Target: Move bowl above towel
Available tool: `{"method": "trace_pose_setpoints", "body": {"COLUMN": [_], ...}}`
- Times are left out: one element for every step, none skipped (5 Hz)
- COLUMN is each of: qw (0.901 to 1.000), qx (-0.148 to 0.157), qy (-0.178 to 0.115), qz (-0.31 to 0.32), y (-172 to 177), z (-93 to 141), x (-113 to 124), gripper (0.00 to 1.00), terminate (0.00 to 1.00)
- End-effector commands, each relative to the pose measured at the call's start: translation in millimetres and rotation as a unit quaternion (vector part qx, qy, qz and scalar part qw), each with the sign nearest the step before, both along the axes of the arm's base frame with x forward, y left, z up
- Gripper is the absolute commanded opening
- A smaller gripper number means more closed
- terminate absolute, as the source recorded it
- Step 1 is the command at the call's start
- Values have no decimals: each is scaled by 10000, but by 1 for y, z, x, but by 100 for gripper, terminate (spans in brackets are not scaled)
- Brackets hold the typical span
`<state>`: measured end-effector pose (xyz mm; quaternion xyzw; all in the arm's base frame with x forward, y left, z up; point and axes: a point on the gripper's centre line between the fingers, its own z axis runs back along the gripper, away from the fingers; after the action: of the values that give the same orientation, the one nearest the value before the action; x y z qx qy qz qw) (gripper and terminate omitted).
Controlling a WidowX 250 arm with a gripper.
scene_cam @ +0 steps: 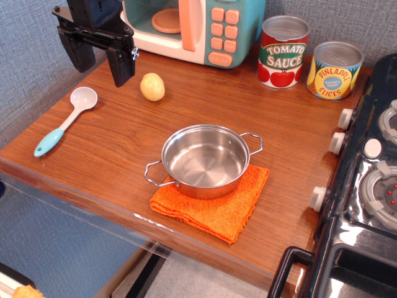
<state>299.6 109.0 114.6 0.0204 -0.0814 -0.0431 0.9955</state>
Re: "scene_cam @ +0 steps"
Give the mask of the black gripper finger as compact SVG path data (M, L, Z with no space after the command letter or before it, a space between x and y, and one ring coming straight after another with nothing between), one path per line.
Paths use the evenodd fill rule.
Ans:
M85 43L79 35L68 34L58 30L61 43L73 66L84 73L95 65L96 56L90 44Z
M135 75L135 57L131 51L109 48L107 59L116 87L122 87Z

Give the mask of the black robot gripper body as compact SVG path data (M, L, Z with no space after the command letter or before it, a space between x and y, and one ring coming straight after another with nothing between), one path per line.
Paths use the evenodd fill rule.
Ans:
M58 19L58 30L79 35L92 48L129 50L136 60L133 29L121 20L122 10L121 1L68 1L66 6L55 6L52 14Z

